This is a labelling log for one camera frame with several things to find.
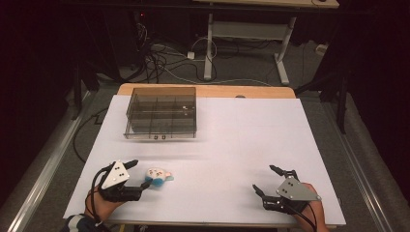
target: table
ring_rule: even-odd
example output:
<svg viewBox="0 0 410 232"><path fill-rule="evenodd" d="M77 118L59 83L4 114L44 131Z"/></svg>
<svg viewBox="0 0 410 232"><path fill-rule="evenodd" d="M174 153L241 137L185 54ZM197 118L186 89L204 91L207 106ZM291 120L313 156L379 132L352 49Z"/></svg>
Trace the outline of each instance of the table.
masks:
<svg viewBox="0 0 410 232"><path fill-rule="evenodd" d="M279 6L290 8L320 8L336 9L338 8L337 0L194 0L197 2L206 2L211 5L214 3L222 4L246 4L262 6ZM263 24L263 23L244 23L244 22L221 22L214 21L213 14L209 14L208 19L208 37L207 37L207 54L205 59L204 79L212 79L212 47L213 37L230 37L230 38L252 38L261 40L278 40L282 41L280 52L275 53L275 64L278 68L280 81L283 85L289 84L289 79L283 65L283 57L289 44L290 37L296 22L296 17L291 17L288 24Z"/></svg>
<svg viewBox="0 0 410 232"><path fill-rule="evenodd" d="M153 166L170 171L175 180L149 187L138 202L114 212L110 222L293 227L293 217L265 211L251 186L275 195L284 179L270 170L273 164L295 169L301 181L315 185L329 226L345 224L303 107L291 89L196 85L196 138L125 139L132 88L159 86L189 85L125 84L113 97L64 218L84 209L84 197L98 170L115 160L137 159L126 186L139 186Z"/></svg>

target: small plush toy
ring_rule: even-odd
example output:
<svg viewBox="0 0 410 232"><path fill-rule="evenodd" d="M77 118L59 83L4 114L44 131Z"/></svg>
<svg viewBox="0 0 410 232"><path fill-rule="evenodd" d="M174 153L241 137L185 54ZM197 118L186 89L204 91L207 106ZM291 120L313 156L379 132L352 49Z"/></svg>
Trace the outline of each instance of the small plush toy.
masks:
<svg viewBox="0 0 410 232"><path fill-rule="evenodd" d="M153 180L151 185L155 187L160 187L163 185L165 181L173 181L174 178L172 177L170 172L166 172L162 168L151 167L145 173L145 181L149 180Z"/></svg>

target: person's right hand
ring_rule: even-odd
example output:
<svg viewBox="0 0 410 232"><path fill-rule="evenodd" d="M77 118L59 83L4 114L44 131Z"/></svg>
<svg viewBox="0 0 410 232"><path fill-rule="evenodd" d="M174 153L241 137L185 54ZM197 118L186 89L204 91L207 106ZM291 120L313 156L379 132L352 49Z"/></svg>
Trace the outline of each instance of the person's right hand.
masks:
<svg viewBox="0 0 410 232"><path fill-rule="evenodd" d="M311 191L317 193L311 184L303 183L303 185L305 185ZM322 201L310 201L309 205L311 208L307 206L302 211L302 215L306 216L313 224L314 224L314 218L316 218L317 232L329 232L329 229L326 227L326 224L325 224L325 213L323 210ZM299 225L304 231L307 231L307 232L313 231L313 228L311 227L311 225L307 221L305 221L303 218L301 218L298 215L293 215L293 217L298 221Z"/></svg>

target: black transparent container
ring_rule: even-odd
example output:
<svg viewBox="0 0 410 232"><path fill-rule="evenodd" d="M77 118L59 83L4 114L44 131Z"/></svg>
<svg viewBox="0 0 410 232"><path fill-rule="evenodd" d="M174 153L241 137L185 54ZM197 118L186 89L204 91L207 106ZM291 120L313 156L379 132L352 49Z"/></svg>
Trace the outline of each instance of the black transparent container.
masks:
<svg viewBox="0 0 410 232"><path fill-rule="evenodd" d="M195 138L195 88L134 88L127 117L128 139Z"/></svg>

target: gray carpet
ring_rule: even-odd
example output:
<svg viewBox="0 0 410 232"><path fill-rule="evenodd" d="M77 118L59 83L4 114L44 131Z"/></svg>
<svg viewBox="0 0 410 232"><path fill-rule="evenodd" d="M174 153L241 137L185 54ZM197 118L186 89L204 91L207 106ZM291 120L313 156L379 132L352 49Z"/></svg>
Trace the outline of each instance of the gray carpet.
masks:
<svg viewBox="0 0 410 232"><path fill-rule="evenodd" d="M315 70L321 60L321 57L315 55L313 50L316 44L308 43L299 47L291 46L284 58L284 64L287 68L290 86L297 87L308 82L314 75ZM225 59L217 58L214 60L217 69L218 81L226 81L232 79L256 79L258 81L267 82L273 86L280 86L278 81L278 73L273 68L272 50L278 49L277 44L270 44L265 49L253 49L250 51L240 52L224 52L219 49L219 55L234 57ZM178 60L178 57L167 56L167 61ZM202 75L201 63L195 63L198 67L199 75ZM122 73L127 75L131 71L122 69ZM172 71L174 75L186 78L192 81L199 82L195 77L193 66L183 66ZM160 77L160 83L187 83L184 80L177 79L170 73L165 72ZM84 119L89 118L101 109L108 107L113 95L118 90L119 85L109 81L101 80L101 90L95 93L94 100L87 111ZM241 80L235 82L223 82L221 84L229 85L261 85L258 82L250 80ZM307 114L310 127L316 140L319 151L325 162L332 183L334 185L337 197L340 199L341 208L346 218L347 225L337 228L335 231L377 231L377 224L374 222L373 216L367 207L361 188L359 188L352 169L346 157L345 147L340 141L339 133L334 127L334 119L329 116L327 109L331 103L322 103L316 93L304 93L301 95L301 100ZM94 124L91 120L78 133L76 138L76 148L79 154L86 159L92 149L94 140L99 132L100 126ZM407 203L397 188L389 170L383 165L382 160L378 156L377 150L372 144L366 127L363 126L360 116L354 107L354 103L350 100L347 104L346 113L346 131L345 137L349 141L351 147L358 155L358 159L365 167L364 170L370 179L370 182L376 188L376 192L380 199L383 199L383 207L386 208L386 213L391 221L398 221L394 224L393 231L410 231L405 223L410 217ZM52 147L53 138L58 137L58 132L49 141L49 146ZM38 159L33 162L31 168L27 171L24 179L15 189L15 193L9 198L7 204L3 206L0 212L0 231L7 231L12 223L16 213L18 212L26 195L30 191L31 186L37 180L44 164L49 156L49 150L44 147L44 150L39 154ZM73 146L70 146L61 161L59 168L56 171L52 182L44 195L44 198L32 216L25 231L58 231L64 220L62 216L66 210L71 194L74 190L78 177L81 173L83 163L73 151Z"/></svg>

